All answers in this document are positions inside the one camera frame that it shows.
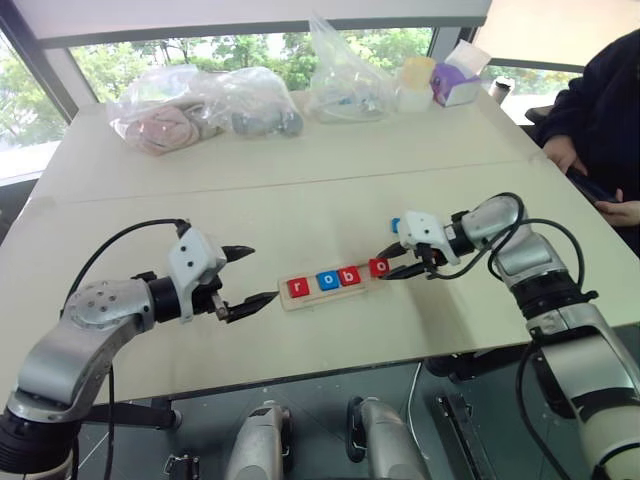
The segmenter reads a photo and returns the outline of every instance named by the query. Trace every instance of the gray floor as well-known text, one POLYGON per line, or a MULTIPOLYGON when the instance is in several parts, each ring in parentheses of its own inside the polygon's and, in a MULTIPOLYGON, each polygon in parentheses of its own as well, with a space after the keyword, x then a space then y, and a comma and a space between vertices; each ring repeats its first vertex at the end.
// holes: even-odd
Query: gray floor
MULTIPOLYGON (((638 327, 621 329, 620 336, 634 358, 640 359, 638 327)), ((235 434, 246 415, 265 400, 276 400, 293 414, 295 467, 287 478, 366 477, 366 460, 353 464, 345 455, 347 401, 354 395, 377 396, 404 415, 414 371, 415 364, 394 366, 177 401, 174 408, 184 414, 184 422, 176 432, 116 429, 112 478, 166 479, 162 467, 170 453, 199 455, 204 480, 223 478, 235 434)), ((412 415, 434 479, 453 479, 449 462, 458 461, 455 453, 448 457, 444 451, 430 413, 434 397, 443 392, 461 392, 471 404, 473 422, 498 479, 556 478, 520 422, 513 395, 514 376, 515 367, 511 366, 454 385, 426 372, 421 374, 412 415)), ((575 425, 549 410, 532 376, 527 375, 525 382, 525 398, 534 424, 572 478, 588 478, 575 425)), ((81 479, 102 478, 105 432, 103 426, 83 427, 81 479)))

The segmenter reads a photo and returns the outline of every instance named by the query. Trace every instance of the white table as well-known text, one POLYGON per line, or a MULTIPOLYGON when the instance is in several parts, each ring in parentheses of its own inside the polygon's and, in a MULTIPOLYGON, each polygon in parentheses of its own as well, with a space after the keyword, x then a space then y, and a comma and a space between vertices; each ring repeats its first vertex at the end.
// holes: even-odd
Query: white table
MULTIPOLYGON (((596 302, 609 323, 638 321, 637 258, 484 96, 422 117, 314 125, 299 140, 229 136, 160 159, 121 146, 99 117, 89 112, 75 121, 0 248, 0 398, 29 348, 55 324, 66 290, 95 248, 156 217, 188 217, 221 243, 256 248, 221 274, 222 293, 233 303, 274 289, 280 277, 366 260, 394 241, 389 220, 405 209, 445 220, 514 191, 531 216, 559 221, 580 239, 585 288, 600 292, 596 302), (205 158, 214 150, 226 153, 205 158), (339 151, 345 153, 338 158, 339 151), (255 168, 244 176, 243 162, 255 168)), ((568 241, 551 230, 548 237, 575 274, 568 241)), ((174 242, 170 227, 140 231, 109 249, 87 279, 165 274, 174 242)), ((118 399, 192 392, 527 339, 514 299, 480 264, 459 280, 389 282, 306 310, 285 312, 274 300, 232 325, 206 315, 158 325, 116 357, 116 392, 118 399)))

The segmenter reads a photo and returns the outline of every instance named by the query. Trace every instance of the tissue box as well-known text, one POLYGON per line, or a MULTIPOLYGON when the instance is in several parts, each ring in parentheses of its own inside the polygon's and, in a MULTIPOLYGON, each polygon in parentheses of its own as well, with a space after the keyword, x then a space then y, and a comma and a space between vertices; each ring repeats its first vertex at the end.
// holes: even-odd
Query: tissue box
POLYGON ((480 89, 477 75, 467 77, 460 69, 447 63, 436 65, 431 77, 433 98, 443 107, 473 102, 480 89))

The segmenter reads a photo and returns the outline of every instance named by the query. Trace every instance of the clear plastic bag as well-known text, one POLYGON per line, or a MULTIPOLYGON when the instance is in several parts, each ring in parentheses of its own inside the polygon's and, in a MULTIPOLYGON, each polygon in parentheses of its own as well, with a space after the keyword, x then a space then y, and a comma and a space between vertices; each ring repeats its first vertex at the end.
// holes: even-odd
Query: clear plastic bag
POLYGON ((291 137, 302 132, 302 116, 284 81, 268 68, 242 68, 199 80, 196 89, 215 92, 215 115, 225 130, 245 136, 281 133, 291 137))
POLYGON ((309 20, 313 49, 320 58, 311 77, 307 110, 321 122, 368 122, 394 110, 391 77, 356 55, 326 20, 309 20))
POLYGON ((151 155, 217 135, 222 128, 215 97, 192 86, 202 75, 217 76, 200 73, 194 65, 146 72, 117 102, 107 104, 109 124, 128 144, 151 155))

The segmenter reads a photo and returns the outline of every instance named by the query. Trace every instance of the blue letter block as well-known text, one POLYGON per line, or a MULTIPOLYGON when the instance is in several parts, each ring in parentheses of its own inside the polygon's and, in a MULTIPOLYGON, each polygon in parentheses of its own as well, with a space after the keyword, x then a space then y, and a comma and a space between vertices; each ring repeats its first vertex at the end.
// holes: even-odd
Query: blue letter block
POLYGON ((321 272, 316 275, 320 290, 323 292, 327 290, 333 290, 334 288, 340 288, 340 280, 338 279, 338 272, 330 270, 328 272, 321 272))

